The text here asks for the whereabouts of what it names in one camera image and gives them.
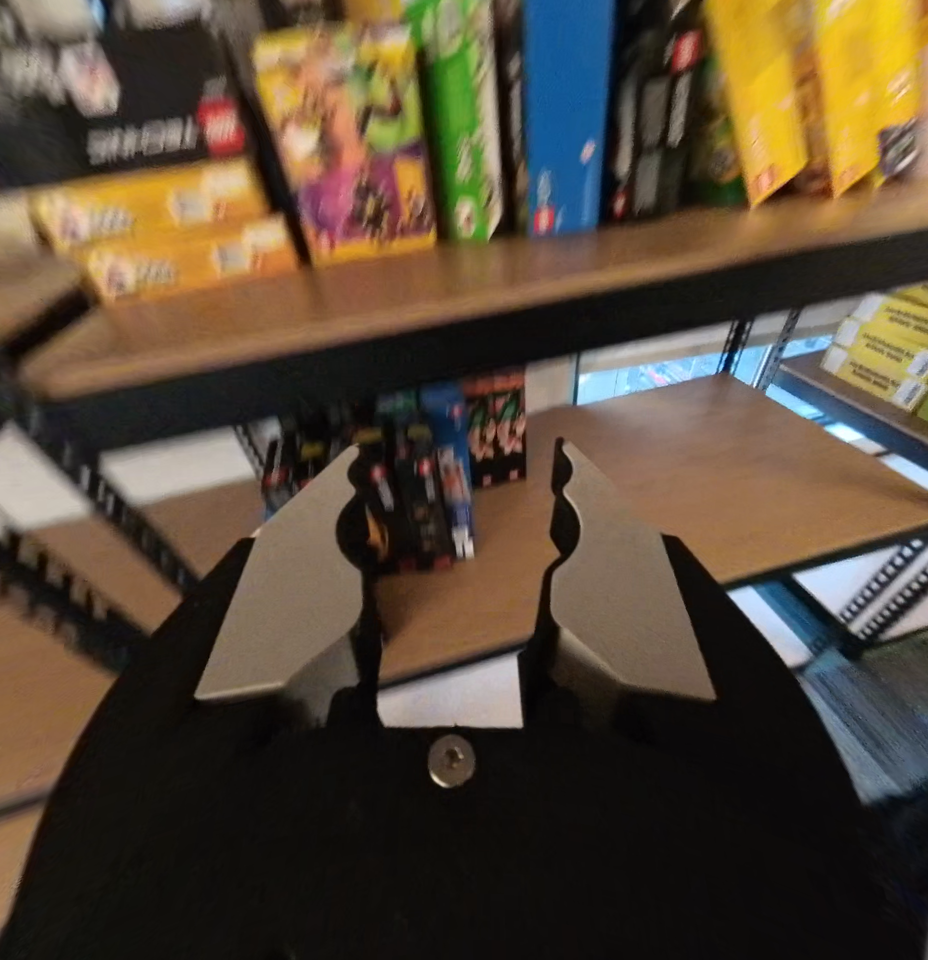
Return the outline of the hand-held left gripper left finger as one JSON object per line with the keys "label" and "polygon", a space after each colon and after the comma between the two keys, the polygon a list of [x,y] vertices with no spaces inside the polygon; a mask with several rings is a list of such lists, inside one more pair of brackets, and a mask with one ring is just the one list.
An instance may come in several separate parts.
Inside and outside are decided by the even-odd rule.
{"label": "hand-held left gripper left finger", "polygon": [[351,691],[378,722],[381,622],[368,574],[346,549],[364,508],[351,445],[256,532],[195,690],[202,704],[275,694],[324,727]]}

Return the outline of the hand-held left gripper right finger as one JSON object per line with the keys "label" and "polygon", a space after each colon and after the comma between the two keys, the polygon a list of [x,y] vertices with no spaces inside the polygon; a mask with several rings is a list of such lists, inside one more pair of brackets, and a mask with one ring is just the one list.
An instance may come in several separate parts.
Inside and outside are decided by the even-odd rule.
{"label": "hand-held left gripper right finger", "polygon": [[554,442],[551,492],[557,555],[518,655],[523,724],[569,712],[610,727],[635,695],[716,702],[663,534],[567,438]]}

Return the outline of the black shelving rack with goods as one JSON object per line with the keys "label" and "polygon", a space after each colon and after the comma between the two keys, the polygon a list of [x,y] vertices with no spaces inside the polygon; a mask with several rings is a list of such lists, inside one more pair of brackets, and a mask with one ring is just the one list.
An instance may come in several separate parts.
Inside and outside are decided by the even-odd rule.
{"label": "black shelving rack with goods", "polygon": [[[27,335],[50,340],[22,366],[0,348],[0,426],[187,592],[194,569],[105,481],[103,452],[928,280],[928,186],[442,245],[94,312],[72,280],[31,285],[50,264],[0,264],[0,312],[24,306]],[[556,436],[731,590],[928,534],[928,491],[728,373],[536,414],[530,431],[528,479],[477,504],[477,559],[382,590],[388,685],[530,635]]]}

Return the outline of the row of dark toy boxes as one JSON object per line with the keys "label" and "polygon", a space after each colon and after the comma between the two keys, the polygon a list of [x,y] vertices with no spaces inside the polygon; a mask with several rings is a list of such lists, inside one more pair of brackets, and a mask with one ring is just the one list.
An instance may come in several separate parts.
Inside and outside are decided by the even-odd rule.
{"label": "row of dark toy boxes", "polygon": [[257,470],[266,515],[352,447],[345,536],[373,574],[443,570],[477,553],[475,493],[527,475],[523,367],[443,381],[283,418]]}

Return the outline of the stack of yellow-green boxes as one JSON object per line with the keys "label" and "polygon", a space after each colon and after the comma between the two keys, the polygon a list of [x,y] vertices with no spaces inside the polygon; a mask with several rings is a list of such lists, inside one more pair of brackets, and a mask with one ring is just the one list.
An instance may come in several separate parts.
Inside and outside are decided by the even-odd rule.
{"label": "stack of yellow-green boxes", "polygon": [[867,294],[836,330],[820,368],[928,423],[928,281]]}

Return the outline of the row of colourful toy boxes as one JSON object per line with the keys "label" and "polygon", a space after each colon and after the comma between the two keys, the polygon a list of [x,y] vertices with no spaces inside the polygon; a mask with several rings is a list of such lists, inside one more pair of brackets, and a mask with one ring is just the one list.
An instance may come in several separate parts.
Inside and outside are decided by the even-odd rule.
{"label": "row of colourful toy boxes", "polygon": [[101,304],[928,178],[928,2],[0,2],[0,196]]}

